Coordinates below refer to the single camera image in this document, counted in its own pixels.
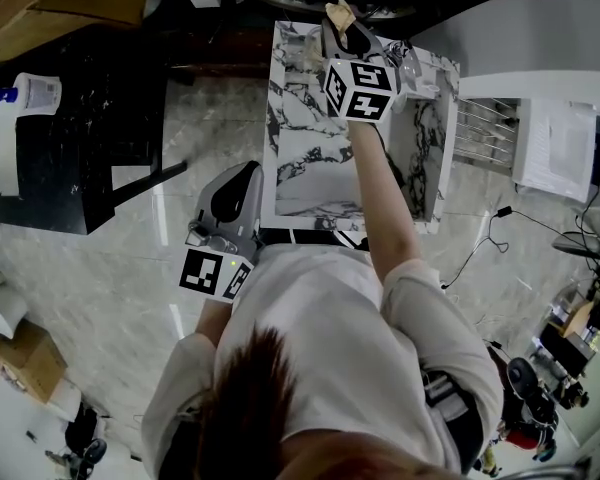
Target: table leg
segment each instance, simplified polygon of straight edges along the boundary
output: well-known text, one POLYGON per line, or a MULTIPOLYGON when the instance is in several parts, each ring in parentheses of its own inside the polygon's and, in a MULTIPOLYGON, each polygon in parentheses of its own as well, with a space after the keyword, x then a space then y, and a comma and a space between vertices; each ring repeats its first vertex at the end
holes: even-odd
POLYGON ((113 191, 113 206, 120 206, 122 203, 136 197, 143 192, 170 180, 174 176, 183 173, 187 170, 187 162, 182 162, 172 167, 167 167, 160 172, 152 173, 145 178, 133 181, 124 187, 120 187, 113 191))

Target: red object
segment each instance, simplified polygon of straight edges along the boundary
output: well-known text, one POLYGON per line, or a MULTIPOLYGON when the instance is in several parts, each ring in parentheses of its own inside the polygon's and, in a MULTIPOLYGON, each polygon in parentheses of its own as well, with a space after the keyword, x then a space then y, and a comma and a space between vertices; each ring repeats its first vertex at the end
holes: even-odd
POLYGON ((509 432, 506 441, 523 450, 535 450, 538 447, 538 439, 526 436, 517 429, 509 432))

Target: marble pattern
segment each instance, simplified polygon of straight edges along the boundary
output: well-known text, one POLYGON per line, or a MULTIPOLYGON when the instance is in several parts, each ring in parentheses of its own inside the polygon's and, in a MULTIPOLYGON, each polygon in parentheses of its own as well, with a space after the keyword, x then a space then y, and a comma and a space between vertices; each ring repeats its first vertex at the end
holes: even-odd
MULTIPOLYGON (((328 115, 321 61, 312 57, 306 40, 315 28, 276 23, 262 223, 277 228, 364 230, 347 124, 328 115)), ((441 91, 431 93, 431 99, 410 94, 405 111, 392 115, 378 129, 418 231, 435 233, 453 154, 459 66, 421 49, 416 53, 441 91)))
MULTIPOLYGON (((142 414, 162 369, 179 337, 195 328, 202 307, 200 298, 176 287, 177 253, 196 198, 226 167, 263 154, 266 84, 232 80, 218 89, 217 83, 169 85, 164 161, 169 165, 189 155, 185 174, 128 201, 90 236, 3 226, 0 270, 24 294, 29 318, 51 332, 69 364, 69 379, 111 415, 107 435, 136 454, 142 414), (251 99, 243 103, 233 97, 237 94, 251 99)), ((115 174, 123 183, 145 171, 115 174)), ((509 178, 458 163, 448 185, 438 234, 422 236, 425 258, 445 281, 486 233, 488 216, 502 206, 557 229, 573 228, 574 213, 564 200, 517 194, 509 178)), ((305 203, 327 216, 316 219, 318 226, 329 228, 335 221, 339 228, 354 227, 352 219, 338 220, 339 206, 305 203)), ((483 245, 448 292, 483 337, 499 340, 510 354, 521 353, 549 300, 570 279, 583 278, 586 266, 551 249, 554 235, 522 217, 496 219, 493 233, 509 241, 509 252, 483 245)))

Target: metal rack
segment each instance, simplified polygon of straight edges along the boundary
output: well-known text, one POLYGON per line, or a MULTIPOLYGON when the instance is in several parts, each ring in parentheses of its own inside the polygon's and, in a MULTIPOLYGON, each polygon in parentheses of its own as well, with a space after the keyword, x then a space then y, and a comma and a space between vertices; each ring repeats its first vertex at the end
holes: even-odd
POLYGON ((458 100, 454 160, 511 176, 519 100, 458 100))

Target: black table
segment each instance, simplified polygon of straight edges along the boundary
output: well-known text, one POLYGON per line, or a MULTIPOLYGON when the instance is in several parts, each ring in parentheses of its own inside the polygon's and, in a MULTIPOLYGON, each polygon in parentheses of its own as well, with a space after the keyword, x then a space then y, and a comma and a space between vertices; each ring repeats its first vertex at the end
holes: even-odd
POLYGON ((0 222, 89 234, 116 206, 186 170, 162 169, 165 51, 141 31, 92 26, 0 68, 0 87, 28 72, 59 76, 63 91, 55 116, 17 121, 20 195, 0 196, 0 222), (151 174, 113 190, 114 165, 151 174))

